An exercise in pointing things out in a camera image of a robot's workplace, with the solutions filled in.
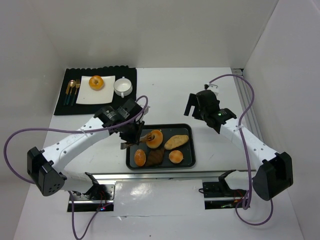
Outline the metal tongs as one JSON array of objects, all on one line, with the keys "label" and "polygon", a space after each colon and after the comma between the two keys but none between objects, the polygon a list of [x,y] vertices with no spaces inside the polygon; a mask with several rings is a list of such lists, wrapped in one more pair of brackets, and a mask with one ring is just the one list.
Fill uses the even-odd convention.
[{"label": "metal tongs", "polygon": [[146,134],[145,136],[142,136],[140,137],[139,141],[137,143],[129,143],[129,142],[122,142],[120,144],[120,149],[121,150],[125,150],[131,146],[134,146],[134,145],[139,145],[140,143],[146,143],[148,141],[151,141],[153,140],[155,137],[151,134],[151,133],[148,133]]}]

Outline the orange donut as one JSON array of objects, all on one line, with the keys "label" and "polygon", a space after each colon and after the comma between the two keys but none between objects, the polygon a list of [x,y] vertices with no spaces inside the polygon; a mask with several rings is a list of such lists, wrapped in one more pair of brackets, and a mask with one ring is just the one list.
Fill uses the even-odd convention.
[{"label": "orange donut", "polygon": [[99,91],[104,87],[104,80],[101,76],[94,75],[89,79],[88,84],[92,90]]},{"label": "orange donut", "polygon": [[146,142],[146,145],[151,149],[158,148],[163,142],[163,133],[156,129],[150,132],[151,140]]}]

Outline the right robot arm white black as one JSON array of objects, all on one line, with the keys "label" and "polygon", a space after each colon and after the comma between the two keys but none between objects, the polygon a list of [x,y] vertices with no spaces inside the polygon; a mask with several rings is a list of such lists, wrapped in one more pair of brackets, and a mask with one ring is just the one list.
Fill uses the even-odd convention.
[{"label": "right robot arm white black", "polygon": [[220,108],[216,93],[202,90],[188,97],[184,115],[188,116],[194,107],[192,117],[204,121],[218,134],[230,140],[249,156],[256,170],[252,187],[263,200],[269,201],[293,185],[292,158],[286,152],[278,153],[268,147],[246,127],[239,123],[237,116],[228,108]]}]

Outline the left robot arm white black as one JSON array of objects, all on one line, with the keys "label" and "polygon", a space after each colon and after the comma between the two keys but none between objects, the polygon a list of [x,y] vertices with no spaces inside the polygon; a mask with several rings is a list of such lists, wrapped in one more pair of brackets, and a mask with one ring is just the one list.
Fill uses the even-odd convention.
[{"label": "left robot arm white black", "polygon": [[141,107],[133,99],[117,109],[111,106],[101,108],[74,134],[42,150],[31,148],[27,152],[28,175],[45,197],[63,190],[94,198],[104,192],[105,187],[91,173],[67,172],[65,167],[82,152],[112,134],[119,134],[129,145],[139,144],[147,108],[147,105]]}]

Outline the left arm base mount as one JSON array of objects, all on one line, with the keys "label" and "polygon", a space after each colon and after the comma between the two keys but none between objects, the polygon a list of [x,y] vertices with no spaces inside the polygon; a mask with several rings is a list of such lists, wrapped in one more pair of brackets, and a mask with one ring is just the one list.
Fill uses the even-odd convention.
[{"label": "left arm base mount", "polygon": [[86,192],[72,191],[68,200],[67,212],[72,212],[72,199],[74,212],[113,212],[116,182],[107,180],[98,182],[93,174],[84,173],[89,179],[90,188]]}]

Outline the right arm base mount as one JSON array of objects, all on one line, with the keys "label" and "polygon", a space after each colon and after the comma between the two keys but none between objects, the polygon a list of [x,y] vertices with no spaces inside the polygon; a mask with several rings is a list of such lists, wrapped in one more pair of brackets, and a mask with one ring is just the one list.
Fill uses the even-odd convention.
[{"label": "right arm base mount", "polygon": [[226,182],[228,177],[235,170],[229,170],[211,182],[203,182],[202,188],[198,189],[204,197],[206,210],[213,209],[234,209],[237,205],[242,207],[246,190],[231,189]]}]

